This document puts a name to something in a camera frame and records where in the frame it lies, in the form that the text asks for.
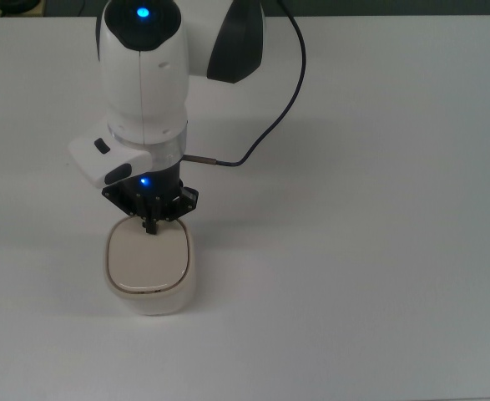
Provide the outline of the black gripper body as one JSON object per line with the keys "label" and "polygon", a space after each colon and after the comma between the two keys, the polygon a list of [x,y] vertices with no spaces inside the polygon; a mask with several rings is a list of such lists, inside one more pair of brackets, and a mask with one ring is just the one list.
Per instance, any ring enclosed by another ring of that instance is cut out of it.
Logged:
{"label": "black gripper body", "polygon": [[105,186],[102,195],[127,216],[137,216],[137,196],[142,195],[149,217],[152,201],[158,196],[161,200],[159,221],[173,221],[190,213],[196,208],[199,198],[199,192],[184,186],[180,179],[180,164]]}

